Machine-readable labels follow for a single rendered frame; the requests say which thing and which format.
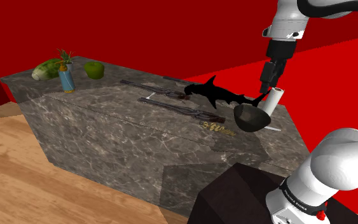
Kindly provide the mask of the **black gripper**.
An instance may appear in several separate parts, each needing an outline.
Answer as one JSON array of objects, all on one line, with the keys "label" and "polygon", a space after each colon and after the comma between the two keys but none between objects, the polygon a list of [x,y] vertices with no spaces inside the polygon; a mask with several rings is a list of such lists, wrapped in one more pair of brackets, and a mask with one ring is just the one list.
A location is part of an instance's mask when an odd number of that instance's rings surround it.
[{"label": "black gripper", "polygon": [[277,82],[284,72],[287,62],[286,59],[293,57],[296,45],[296,41],[279,41],[273,39],[269,41],[266,56],[276,61],[275,63],[265,62],[260,76],[260,93],[265,94],[270,87],[277,86]]}]

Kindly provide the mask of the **white cylinder roll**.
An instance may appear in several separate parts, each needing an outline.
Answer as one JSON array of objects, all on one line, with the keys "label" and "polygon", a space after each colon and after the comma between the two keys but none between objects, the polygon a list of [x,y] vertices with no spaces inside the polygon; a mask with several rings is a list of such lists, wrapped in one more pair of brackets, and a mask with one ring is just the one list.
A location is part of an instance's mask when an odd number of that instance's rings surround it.
[{"label": "white cylinder roll", "polygon": [[281,88],[273,87],[270,90],[270,93],[268,94],[266,101],[261,109],[269,116],[271,116],[283,94],[284,90]]}]

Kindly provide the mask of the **dark round bowl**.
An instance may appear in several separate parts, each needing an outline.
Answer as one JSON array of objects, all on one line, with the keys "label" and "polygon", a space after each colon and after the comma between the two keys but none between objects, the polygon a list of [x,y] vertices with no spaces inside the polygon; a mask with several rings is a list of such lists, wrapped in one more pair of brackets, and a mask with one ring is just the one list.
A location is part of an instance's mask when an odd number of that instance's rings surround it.
[{"label": "dark round bowl", "polygon": [[262,109],[240,104],[233,109],[236,125],[245,132],[259,131],[271,123],[271,117]]}]

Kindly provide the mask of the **black shark figure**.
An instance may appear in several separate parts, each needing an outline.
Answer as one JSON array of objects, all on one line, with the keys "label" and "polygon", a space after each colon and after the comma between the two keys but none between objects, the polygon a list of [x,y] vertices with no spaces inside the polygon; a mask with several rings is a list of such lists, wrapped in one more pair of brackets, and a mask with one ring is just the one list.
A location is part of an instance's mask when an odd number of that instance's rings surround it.
[{"label": "black shark figure", "polygon": [[214,78],[215,76],[211,77],[204,84],[190,84],[184,88],[184,93],[186,95],[198,94],[208,98],[209,102],[215,109],[217,100],[225,101],[227,104],[230,104],[231,102],[237,102],[238,104],[246,103],[257,107],[258,104],[264,99],[264,97],[270,93],[270,91],[267,91],[267,93],[261,94],[259,97],[250,100],[244,97],[244,94],[234,94],[227,89],[215,86]]}]

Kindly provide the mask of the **gold ornate small item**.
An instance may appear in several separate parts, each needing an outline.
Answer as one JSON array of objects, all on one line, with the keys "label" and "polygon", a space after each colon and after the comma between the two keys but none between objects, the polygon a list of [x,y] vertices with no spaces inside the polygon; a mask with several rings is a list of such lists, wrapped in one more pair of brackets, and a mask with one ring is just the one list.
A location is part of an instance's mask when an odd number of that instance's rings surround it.
[{"label": "gold ornate small item", "polygon": [[224,126],[220,126],[217,123],[209,123],[209,122],[200,122],[200,126],[204,129],[214,131],[214,132],[220,132],[229,136],[235,136],[236,133],[230,129],[226,129]]}]

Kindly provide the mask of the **dark robot stand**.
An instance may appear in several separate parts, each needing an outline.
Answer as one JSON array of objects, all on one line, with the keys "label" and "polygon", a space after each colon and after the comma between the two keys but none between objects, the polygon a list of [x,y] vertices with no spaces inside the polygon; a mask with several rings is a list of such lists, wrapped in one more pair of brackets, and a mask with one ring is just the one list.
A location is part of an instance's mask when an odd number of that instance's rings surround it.
[{"label": "dark robot stand", "polygon": [[[187,224],[274,224],[267,193],[283,177],[236,163],[198,193]],[[299,224],[293,218],[276,224]]]}]

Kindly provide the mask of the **green apple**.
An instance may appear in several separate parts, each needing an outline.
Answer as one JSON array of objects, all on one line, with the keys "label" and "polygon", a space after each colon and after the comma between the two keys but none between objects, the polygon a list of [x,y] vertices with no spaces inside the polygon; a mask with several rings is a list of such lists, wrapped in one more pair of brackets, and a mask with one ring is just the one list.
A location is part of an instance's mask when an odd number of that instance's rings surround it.
[{"label": "green apple", "polygon": [[87,62],[84,65],[84,70],[89,78],[98,80],[104,77],[104,65],[100,62]]}]

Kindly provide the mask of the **blue spray bottle orange top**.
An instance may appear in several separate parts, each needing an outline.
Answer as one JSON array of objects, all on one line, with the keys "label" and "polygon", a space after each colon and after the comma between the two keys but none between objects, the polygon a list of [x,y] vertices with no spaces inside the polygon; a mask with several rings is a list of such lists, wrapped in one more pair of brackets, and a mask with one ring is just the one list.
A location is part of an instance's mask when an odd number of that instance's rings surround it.
[{"label": "blue spray bottle orange top", "polygon": [[61,80],[63,91],[66,93],[74,92],[76,87],[73,82],[70,70],[68,70],[63,60],[56,62],[56,64],[60,65],[59,77]]}]

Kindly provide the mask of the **small potted green plant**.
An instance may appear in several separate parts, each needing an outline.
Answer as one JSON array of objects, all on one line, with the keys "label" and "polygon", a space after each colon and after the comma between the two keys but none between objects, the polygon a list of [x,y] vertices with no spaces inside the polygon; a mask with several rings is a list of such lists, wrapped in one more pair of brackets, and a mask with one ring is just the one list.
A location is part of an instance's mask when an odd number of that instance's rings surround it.
[{"label": "small potted green plant", "polygon": [[72,72],[72,70],[74,69],[74,64],[72,62],[72,54],[73,52],[69,52],[67,53],[65,50],[63,49],[57,49],[59,51],[60,54],[60,58],[64,61],[67,70]]}]

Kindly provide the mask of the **green cabbage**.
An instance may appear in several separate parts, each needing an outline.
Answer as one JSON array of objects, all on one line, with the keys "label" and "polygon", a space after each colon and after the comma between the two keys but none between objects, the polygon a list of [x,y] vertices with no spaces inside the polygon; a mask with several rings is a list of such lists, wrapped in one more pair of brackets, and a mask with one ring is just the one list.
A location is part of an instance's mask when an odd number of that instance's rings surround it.
[{"label": "green cabbage", "polygon": [[32,72],[32,78],[36,81],[46,81],[57,78],[59,76],[60,59],[49,59],[36,68]]}]

